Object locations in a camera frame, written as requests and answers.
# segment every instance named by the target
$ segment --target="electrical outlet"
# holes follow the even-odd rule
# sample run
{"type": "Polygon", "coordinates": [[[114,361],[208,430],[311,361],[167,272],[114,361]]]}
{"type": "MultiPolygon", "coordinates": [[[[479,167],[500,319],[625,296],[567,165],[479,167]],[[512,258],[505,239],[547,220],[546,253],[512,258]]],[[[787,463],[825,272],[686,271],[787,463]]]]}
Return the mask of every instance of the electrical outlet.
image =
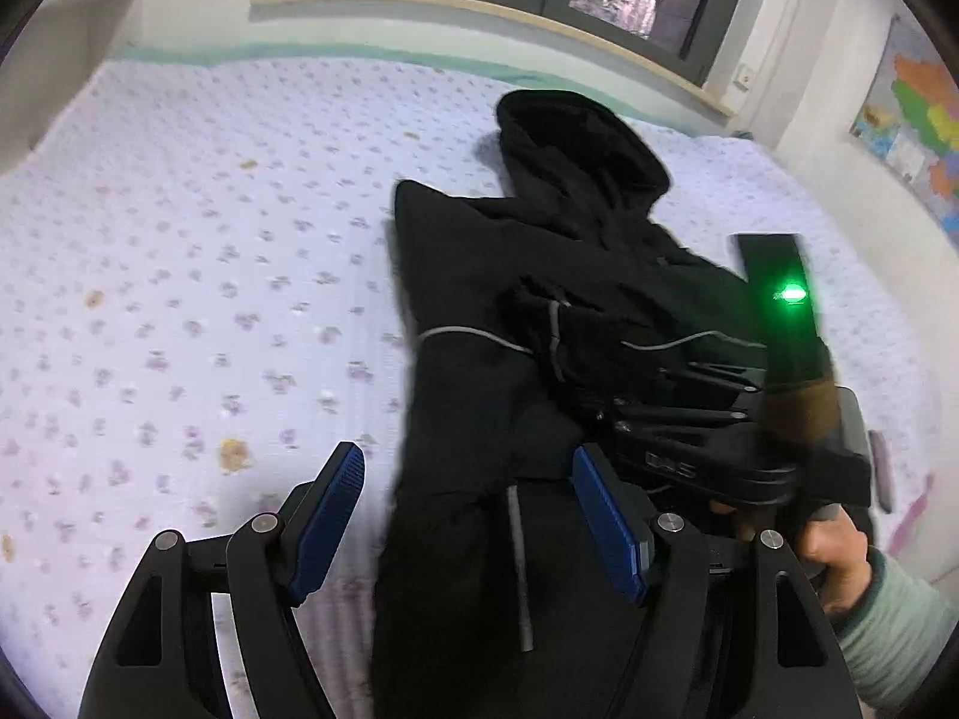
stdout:
{"type": "Polygon", "coordinates": [[[749,65],[743,63],[735,71],[735,78],[732,79],[732,82],[740,87],[743,92],[748,92],[753,88],[753,81],[756,79],[756,71],[753,70],[749,65]]]}

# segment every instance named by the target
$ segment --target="colorful wall map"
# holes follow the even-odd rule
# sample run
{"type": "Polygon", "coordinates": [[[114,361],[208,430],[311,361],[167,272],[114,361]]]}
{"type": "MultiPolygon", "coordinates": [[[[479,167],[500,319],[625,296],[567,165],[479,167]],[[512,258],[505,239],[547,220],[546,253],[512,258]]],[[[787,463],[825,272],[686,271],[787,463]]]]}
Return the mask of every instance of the colorful wall map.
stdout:
{"type": "Polygon", "coordinates": [[[896,18],[852,125],[959,246],[959,89],[927,36],[896,18]]]}

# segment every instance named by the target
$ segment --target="metal screw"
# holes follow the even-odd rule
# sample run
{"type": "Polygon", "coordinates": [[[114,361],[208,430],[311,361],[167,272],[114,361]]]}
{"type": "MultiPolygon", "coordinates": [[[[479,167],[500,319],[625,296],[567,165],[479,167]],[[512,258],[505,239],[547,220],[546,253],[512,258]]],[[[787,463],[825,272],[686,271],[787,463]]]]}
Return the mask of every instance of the metal screw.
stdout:
{"type": "Polygon", "coordinates": [[[656,519],[656,523],[667,532],[679,532],[686,526],[679,513],[660,513],[660,518],[656,519]]]}
{"type": "Polygon", "coordinates": [[[783,548],[783,536],[775,530],[762,531],[761,535],[759,535],[759,540],[761,540],[762,545],[769,548],[783,548]]]}
{"type": "Polygon", "coordinates": [[[277,524],[280,523],[280,520],[273,516],[272,513],[261,513],[260,516],[253,519],[251,527],[253,532],[270,532],[277,524]]]}
{"type": "Polygon", "coordinates": [[[167,530],[166,532],[161,532],[156,536],[156,540],[153,541],[153,545],[155,545],[160,551],[167,551],[168,549],[173,548],[178,540],[179,537],[176,536],[175,532],[170,532],[167,530]]]}

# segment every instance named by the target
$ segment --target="green light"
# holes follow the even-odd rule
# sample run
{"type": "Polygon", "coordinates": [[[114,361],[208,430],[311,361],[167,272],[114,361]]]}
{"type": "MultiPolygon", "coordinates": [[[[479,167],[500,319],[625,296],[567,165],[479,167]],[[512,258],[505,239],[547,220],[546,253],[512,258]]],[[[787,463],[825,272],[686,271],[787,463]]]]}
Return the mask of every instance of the green light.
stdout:
{"type": "Polygon", "coordinates": [[[788,304],[802,303],[807,298],[807,291],[799,283],[787,283],[774,295],[777,300],[788,304]]]}

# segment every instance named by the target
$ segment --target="bed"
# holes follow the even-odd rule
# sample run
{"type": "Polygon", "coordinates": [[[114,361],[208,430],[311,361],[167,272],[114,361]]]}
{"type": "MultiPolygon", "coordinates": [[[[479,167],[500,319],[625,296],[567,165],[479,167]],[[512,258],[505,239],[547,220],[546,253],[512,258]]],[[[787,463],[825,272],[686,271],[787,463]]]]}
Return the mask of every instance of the bed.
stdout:
{"type": "MultiPolygon", "coordinates": [[[[275,510],[339,440],[366,489],[297,612],[337,716],[371,715],[371,593],[411,348],[392,186],[508,194],[493,110],[514,85],[382,58],[104,64],[0,177],[0,646],[53,719],[76,715],[129,574],[275,510]]],[[[626,119],[670,170],[654,216],[735,266],[734,232],[800,232],[843,384],[893,460],[895,550],[931,483],[938,411],[898,307],[764,151],[626,119]]],[[[256,716],[225,598],[234,714],[256,716]]]]}

